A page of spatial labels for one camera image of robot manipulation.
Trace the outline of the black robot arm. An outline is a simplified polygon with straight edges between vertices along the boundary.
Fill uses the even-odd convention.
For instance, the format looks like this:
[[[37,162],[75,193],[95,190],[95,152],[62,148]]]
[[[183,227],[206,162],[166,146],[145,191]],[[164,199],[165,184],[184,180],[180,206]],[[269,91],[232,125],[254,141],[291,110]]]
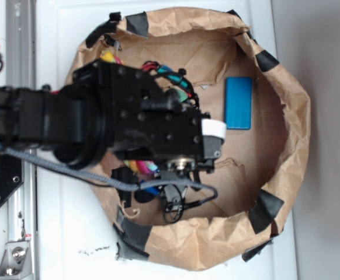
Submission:
[[[211,172],[227,126],[163,91],[157,77],[97,59],[58,93],[0,87],[1,149],[48,149],[74,170],[107,153],[166,169]]]

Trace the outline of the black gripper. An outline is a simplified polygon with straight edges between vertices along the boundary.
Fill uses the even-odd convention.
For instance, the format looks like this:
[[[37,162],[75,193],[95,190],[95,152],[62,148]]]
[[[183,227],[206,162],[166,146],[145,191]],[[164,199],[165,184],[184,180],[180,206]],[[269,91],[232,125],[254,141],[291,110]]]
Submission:
[[[226,123],[163,91],[149,73],[98,59],[74,71],[72,91],[86,102],[96,161],[112,152],[174,172],[214,171]]]

